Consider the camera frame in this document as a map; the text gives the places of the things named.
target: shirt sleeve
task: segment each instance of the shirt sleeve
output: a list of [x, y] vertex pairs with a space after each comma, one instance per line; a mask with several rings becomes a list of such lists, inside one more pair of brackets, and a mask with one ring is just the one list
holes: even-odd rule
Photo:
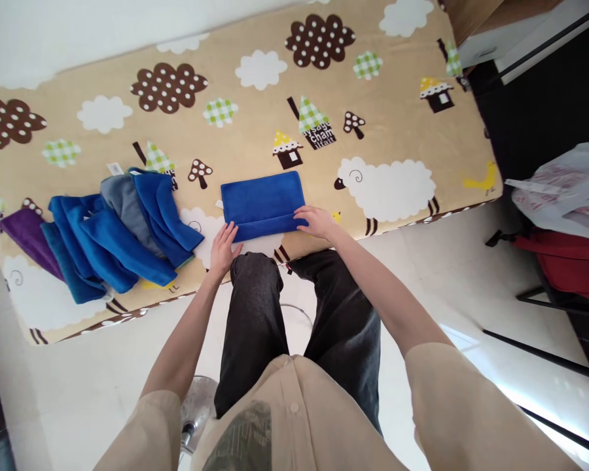
[[139, 400], [94, 471], [172, 471], [181, 450], [181, 401], [171, 391]]
[[406, 355], [416, 434], [433, 471], [580, 468], [457, 349]]

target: stack of towels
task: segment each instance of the stack of towels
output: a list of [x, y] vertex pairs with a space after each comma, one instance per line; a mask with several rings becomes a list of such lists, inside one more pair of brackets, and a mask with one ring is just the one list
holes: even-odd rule
[[45, 222], [28, 207], [0, 221], [6, 232], [40, 267], [65, 281], [82, 304], [129, 291], [140, 277], [166, 286], [176, 269], [192, 260], [203, 236], [179, 219], [172, 179], [131, 168], [105, 179], [100, 193], [54, 196]]

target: forearm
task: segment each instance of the forearm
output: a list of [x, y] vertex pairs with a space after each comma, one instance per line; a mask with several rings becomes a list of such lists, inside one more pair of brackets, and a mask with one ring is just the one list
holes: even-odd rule
[[453, 345], [406, 286], [349, 234], [337, 230], [330, 242], [375, 307], [404, 357], [421, 343]]
[[207, 273], [194, 299], [164, 344], [146, 380], [142, 396], [153, 391], [173, 391], [185, 398], [205, 340], [209, 314], [222, 281], [214, 271]]

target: floor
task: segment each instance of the floor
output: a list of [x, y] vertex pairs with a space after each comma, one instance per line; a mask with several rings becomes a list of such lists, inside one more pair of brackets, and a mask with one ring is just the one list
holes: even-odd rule
[[[537, 285], [531, 260], [506, 243], [514, 230], [501, 202], [362, 244], [419, 298], [452, 341], [513, 401], [589, 438], [589, 380], [486, 337], [480, 327], [586, 364], [564, 313], [514, 295]], [[312, 284], [282, 271], [282, 302], [313, 315]], [[197, 374], [219, 376], [231, 286], [220, 288]], [[131, 414], [161, 346], [189, 304], [178, 300], [142, 319], [46, 347], [25, 343], [0, 274], [0, 395], [20, 471], [91, 470]], [[291, 353], [303, 353], [310, 322], [284, 308]], [[388, 446], [412, 471], [429, 469], [413, 439], [410, 389], [397, 346], [382, 334], [380, 423]], [[551, 433], [589, 469], [589, 453]], [[184, 458], [180, 469], [189, 468]]]

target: dark gray jeans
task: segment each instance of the dark gray jeans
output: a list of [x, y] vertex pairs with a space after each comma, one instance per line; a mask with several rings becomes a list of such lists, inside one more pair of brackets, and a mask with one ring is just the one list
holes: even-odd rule
[[[305, 356], [347, 391], [382, 433], [380, 318], [335, 251], [311, 254], [289, 265], [300, 278], [314, 283], [318, 300]], [[234, 291], [214, 399], [218, 418], [251, 389], [273, 359], [289, 354], [279, 306], [283, 281], [275, 261], [263, 254], [241, 255], [232, 264], [231, 282]]]

